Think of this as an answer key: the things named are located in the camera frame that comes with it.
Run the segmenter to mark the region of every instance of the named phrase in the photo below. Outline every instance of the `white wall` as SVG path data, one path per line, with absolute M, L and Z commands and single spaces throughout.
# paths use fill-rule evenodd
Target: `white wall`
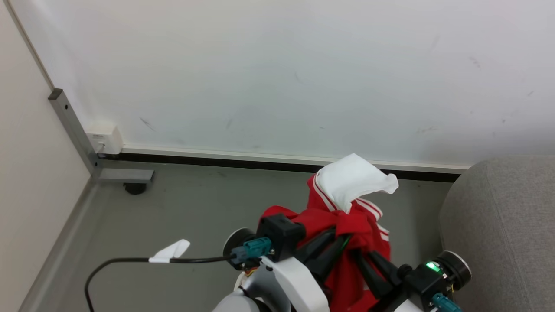
M 549 0 L 20 0 L 127 147 L 470 165 L 555 153 Z
M 0 3 L 0 311 L 19 309 L 89 179 Z

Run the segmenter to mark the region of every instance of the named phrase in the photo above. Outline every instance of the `black cable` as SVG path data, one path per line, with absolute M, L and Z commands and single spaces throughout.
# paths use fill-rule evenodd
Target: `black cable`
M 237 255 L 227 255 L 227 256 L 217 256 L 217 257 L 213 257 L 213 258 L 200 258 L 200 259 L 180 259 L 180 258 L 171 258 L 170 259 L 170 263 L 210 263 L 210 262 L 218 262 L 218 261 L 226 261 L 226 260 L 230 260 L 235 258 Z M 93 279 L 93 277 L 102 269 L 104 269 L 106 266 L 112 264 L 112 263 L 132 263 L 132 262 L 146 262 L 146 263 L 150 263 L 149 262 L 150 258 L 114 258 L 114 259 L 110 259 L 108 261 L 105 261 L 104 263 L 102 263 L 101 265 L 99 265 L 96 269 L 94 269 L 91 274 L 89 275 L 89 277 L 87 278 L 87 281 L 85 282 L 85 299 L 87 300 L 87 305 L 89 306 L 89 311 L 90 312 L 94 312 L 94 308 L 93 308 L 93 303 L 90 300 L 90 295 L 89 295 L 89 284 L 90 281 Z

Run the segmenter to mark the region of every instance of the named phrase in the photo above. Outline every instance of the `black baseboard strip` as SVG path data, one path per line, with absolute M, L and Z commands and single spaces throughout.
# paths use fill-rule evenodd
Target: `black baseboard strip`
M 322 166 L 319 166 L 319 165 L 267 163 L 267 162 L 253 162 L 250 160 L 229 160 L 229 159 L 215 159 L 215 158 L 197 158 L 197 157 L 130 154 L 130 153 L 119 153 L 118 155 L 106 155 L 106 157 L 104 157 L 103 159 L 121 160 L 126 162 L 199 165 L 199 166 L 248 168 L 248 169 L 307 172 L 307 173 L 316 173 L 318 170 L 320 170 L 320 168 L 322 168 Z M 434 172 L 404 171 L 404 170 L 382 170 L 382 171 L 386 174 L 392 173 L 396 175 L 398 179 L 418 180 L 418 181 L 453 183 L 460 176 L 460 174 L 455 174 L 455 173 L 434 173 Z

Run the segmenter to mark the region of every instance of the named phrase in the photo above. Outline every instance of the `metal frame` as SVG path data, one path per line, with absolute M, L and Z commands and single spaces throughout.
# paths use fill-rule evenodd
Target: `metal frame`
M 64 90 L 54 88 L 48 97 L 50 104 L 62 122 L 83 163 L 89 170 L 93 180 L 98 182 L 120 182 L 150 184 L 154 178 L 154 170 L 106 168 L 106 160 L 98 157 L 87 138 L 75 111 L 73 110 Z

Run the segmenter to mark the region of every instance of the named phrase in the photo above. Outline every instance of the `cable connector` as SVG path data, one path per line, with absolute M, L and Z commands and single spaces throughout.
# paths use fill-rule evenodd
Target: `cable connector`
M 243 243 L 243 246 L 235 247 L 231 250 L 231 254 L 236 255 L 231 262 L 239 264 L 247 261 L 247 259 L 259 258 L 268 255 L 271 249 L 272 242 L 267 237 L 249 240 Z
M 432 297 L 432 303 L 441 312 L 462 312 L 461 308 L 441 293 Z

